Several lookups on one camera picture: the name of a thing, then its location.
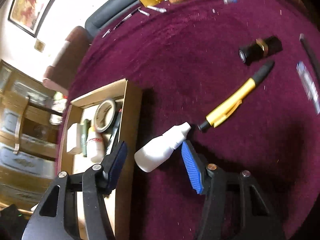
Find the white bottle orange cap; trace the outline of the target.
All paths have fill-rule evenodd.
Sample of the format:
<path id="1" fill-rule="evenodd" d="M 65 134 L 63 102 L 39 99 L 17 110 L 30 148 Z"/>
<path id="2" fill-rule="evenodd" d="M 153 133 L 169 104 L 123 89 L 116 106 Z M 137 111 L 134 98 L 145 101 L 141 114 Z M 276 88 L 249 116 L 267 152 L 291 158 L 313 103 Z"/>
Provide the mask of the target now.
<path id="1" fill-rule="evenodd" d="M 98 133 L 94 126 L 91 126 L 88 130 L 87 138 L 87 157 L 93 163 L 100 163 L 103 160 L 104 142 L 103 137 Z"/>

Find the yellow black pen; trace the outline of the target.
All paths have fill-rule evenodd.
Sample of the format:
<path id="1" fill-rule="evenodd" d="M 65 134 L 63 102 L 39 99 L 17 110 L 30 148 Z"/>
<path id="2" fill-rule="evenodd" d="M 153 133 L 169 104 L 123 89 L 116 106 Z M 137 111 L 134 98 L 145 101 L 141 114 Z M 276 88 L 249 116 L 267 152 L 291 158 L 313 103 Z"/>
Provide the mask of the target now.
<path id="1" fill-rule="evenodd" d="M 210 127 L 216 128 L 227 120 L 242 104 L 243 99 L 265 80 L 273 67 L 273 60 L 265 62 L 235 93 L 212 110 L 204 122 L 198 126 L 198 129 L 205 132 Z"/>

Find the white squeeze bottle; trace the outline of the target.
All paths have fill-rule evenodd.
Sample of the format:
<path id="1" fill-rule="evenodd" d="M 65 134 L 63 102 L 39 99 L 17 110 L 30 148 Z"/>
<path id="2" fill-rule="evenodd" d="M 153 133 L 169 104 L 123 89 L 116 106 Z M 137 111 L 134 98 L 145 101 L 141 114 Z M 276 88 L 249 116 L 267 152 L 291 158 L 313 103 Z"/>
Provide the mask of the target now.
<path id="1" fill-rule="evenodd" d="M 170 158 L 173 151 L 186 140 L 190 130 L 191 126 L 185 122 L 172 126 L 159 137 L 150 140 L 134 155 L 138 167 L 144 172 L 152 172 Z"/>

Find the green lighter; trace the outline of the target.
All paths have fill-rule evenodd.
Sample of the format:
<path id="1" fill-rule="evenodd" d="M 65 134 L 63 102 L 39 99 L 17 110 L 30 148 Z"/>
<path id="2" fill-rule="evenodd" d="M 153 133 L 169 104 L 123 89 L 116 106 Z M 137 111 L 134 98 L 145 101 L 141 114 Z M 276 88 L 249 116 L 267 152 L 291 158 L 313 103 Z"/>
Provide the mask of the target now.
<path id="1" fill-rule="evenodd" d="M 90 128 L 91 121 L 85 119 L 81 125 L 81 149 L 83 157 L 87 157 L 87 138 L 88 130 Z"/>

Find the grey tape roll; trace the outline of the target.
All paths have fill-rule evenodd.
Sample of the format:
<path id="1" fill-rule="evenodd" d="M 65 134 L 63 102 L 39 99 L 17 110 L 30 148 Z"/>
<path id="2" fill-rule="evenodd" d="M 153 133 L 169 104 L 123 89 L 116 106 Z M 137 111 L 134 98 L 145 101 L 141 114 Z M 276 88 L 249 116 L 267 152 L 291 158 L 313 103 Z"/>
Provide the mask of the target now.
<path id="1" fill-rule="evenodd" d="M 104 100 L 98 107 L 93 118 L 95 130 L 105 132 L 113 123 L 116 114 L 116 102 L 113 99 Z"/>

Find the black gold lipstick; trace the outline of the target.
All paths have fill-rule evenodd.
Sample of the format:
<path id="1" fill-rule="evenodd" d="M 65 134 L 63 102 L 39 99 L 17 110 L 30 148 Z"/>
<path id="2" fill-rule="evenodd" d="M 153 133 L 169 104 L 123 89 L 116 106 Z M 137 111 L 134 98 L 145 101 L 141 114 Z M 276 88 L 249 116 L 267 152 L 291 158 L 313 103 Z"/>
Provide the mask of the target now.
<path id="1" fill-rule="evenodd" d="M 282 51 L 281 40 L 276 36 L 257 38 L 253 43 L 239 48 L 239 56 L 242 62 L 249 66 L 253 62 L 274 55 Z"/>

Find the long black pen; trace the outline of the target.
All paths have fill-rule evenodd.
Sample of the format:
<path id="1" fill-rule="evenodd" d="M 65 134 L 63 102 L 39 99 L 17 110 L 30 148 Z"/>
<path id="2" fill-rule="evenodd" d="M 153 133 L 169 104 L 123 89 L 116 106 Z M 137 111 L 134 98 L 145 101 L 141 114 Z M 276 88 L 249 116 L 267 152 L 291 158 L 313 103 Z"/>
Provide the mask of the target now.
<path id="1" fill-rule="evenodd" d="M 310 45 L 309 45 L 309 43 L 303 33 L 300 33 L 299 40 L 300 40 L 304 50 L 306 51 L 306 53 L 309 57 L 310 63 L 313 67 L 313 71 L 315 72 L 316 77 L 317 77 L 317 81 L 319 82 L 319 80 L 320 80 L 319 60 L 317 59 L 315 52 L 310 47 Z"/>

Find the wooden chair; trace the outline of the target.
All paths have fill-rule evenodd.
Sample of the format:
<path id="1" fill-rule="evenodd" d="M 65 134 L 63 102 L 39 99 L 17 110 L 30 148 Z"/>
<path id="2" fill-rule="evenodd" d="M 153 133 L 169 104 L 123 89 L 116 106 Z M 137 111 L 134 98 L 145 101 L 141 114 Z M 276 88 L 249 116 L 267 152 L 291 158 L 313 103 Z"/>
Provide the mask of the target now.
<path id="1" fill-rule="evenodd" d="M 36 103 L 31 102 L 30 96 L 27 95 L 24 100 L 24 107 L 23 107 L 22 114 L 18 117 L 17 123 L 16 123 L 15 134 L 14 134 L 14 137 L 15 137 L 15 140 L 14 140 L 15 147 L 14 147 L 14 151 L 13 151 L 14 154 L 19 154 L 19 151 L 20 151 L 23 124 L 24 124 L 25 114 L 27 112 L 28 107 L 34 107 L 34 108 L 37 108 L 41 111 L 45 111 L 45 112 L 48 112 L 53 115 L 62 116 L 62 113 L 60 113 L 60 112 L 57 112 L 51 108 L 37 105 Z"/>

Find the wooden glass door cabinet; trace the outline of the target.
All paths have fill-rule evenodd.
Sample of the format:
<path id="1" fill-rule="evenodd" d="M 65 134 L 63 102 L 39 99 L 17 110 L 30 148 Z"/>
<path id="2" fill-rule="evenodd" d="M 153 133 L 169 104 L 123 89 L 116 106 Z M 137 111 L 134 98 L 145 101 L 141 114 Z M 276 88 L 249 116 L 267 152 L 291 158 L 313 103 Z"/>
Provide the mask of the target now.
<path id="1" fill-rule="evenodd" d="M 28 107 L 19 154 L 14 154 L 15 128 L 24 100 L 52 109 L 54 92 L 1 61 L 1 207 L 15 204 L 26 215 L 55 178 L 59 127 L 52 114 Z"/>

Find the maroon tablecloth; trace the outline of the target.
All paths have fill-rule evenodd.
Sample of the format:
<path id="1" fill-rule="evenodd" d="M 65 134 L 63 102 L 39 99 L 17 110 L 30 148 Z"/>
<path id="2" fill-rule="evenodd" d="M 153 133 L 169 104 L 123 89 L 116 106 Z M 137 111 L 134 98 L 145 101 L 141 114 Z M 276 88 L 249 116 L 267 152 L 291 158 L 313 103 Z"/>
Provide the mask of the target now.
<path id="1" fill-rule="evenodd" d="M 99 33 L 69 90 L 69 100 L 120 79 L 143 90 L 137 147 L 184 122 L 201 123 L 262 65 L 238 50 L 257 38 L 283 45 L 274 68 L 220 126 L 188 138 L 226 171 L 249 170 L 272 203 L 288 239 L 319 239 L 319 115 L 296 65 L 308 63 L 304 34 L 319 52 L 319 31 L 290 0 L 163 2 L 163 14 L 133 15 Z"/>

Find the small blue clear tube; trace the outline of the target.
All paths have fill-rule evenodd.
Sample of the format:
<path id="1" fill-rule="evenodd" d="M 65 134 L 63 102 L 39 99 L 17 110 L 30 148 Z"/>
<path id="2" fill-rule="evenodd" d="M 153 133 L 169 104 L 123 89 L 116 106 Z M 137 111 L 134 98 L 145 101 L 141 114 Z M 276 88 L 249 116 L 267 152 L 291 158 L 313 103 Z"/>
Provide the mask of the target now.
<path id="1" fill-rule="evenodd" d="M 223 0 L 224 4 L 237 3 L 238 0 Z"/>

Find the silver pen on table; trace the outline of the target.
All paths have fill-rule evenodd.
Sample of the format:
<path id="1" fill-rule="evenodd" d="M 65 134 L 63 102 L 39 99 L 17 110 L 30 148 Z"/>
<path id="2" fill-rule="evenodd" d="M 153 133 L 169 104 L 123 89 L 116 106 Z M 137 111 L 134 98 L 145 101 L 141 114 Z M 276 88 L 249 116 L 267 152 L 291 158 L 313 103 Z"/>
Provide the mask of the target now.
<path id="1" fill-rule="evenodd" d="M 152 11 L 160 12 L 161 14 L 167 12 L 167 10 L 165 8 L 158 8 L 158 7 L 154 7 L 154 6 L 150 6 L 150 5 L 148 5 L 147 8 L 152 10 Z M 148 12 L 143 11 L 142 9 L 138 9 L 138 12 L 140 12 L 141 14 L 143 14 L 143 15 L 145 15 L 147 17 L 150 16 L 150 14 Z"/>

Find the black pen far table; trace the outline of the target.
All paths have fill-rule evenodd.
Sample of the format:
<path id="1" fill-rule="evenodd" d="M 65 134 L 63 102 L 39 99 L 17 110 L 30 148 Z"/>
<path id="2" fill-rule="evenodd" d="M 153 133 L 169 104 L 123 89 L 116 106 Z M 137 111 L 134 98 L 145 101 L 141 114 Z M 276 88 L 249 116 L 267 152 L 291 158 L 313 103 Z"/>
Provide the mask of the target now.
<path id="1" fill-rule="evenodd" d="M 137 7 L 136 9 L 134 9 L 133 11 L 131 11 L 128 15 L 126 15 L 119 23 L 117 23 L 113 30 L 116 30 L 117 28 L 119 28 L 125 21 L 127 21 L 130 17 L 132 17 L 141 7 Z"/>

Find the black leather sofa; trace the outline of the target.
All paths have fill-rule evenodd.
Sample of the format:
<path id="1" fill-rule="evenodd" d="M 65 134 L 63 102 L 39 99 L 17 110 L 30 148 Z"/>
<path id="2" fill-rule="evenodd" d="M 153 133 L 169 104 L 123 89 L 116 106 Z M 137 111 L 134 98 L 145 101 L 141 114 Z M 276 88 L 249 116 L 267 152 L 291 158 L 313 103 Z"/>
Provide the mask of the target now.
<path id="1" fill-rule="evenodd" d="M 100 31 L 139 3 L 139 0 L 108 0 L 95 11 L 85 22 L 85 29 L 91 38 L 95 38 Z"/>

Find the framed wall painting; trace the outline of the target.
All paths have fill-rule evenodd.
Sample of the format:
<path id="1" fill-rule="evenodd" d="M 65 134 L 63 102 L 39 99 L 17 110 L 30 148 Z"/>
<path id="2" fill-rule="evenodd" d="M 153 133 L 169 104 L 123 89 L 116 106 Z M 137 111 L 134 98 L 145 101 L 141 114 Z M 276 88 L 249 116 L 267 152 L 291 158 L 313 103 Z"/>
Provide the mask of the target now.
<path id="1" fill-rule="evenodd" d="M 8 20 L 15 26 L 36 37 L 55 0 L 13 0 Z"/>

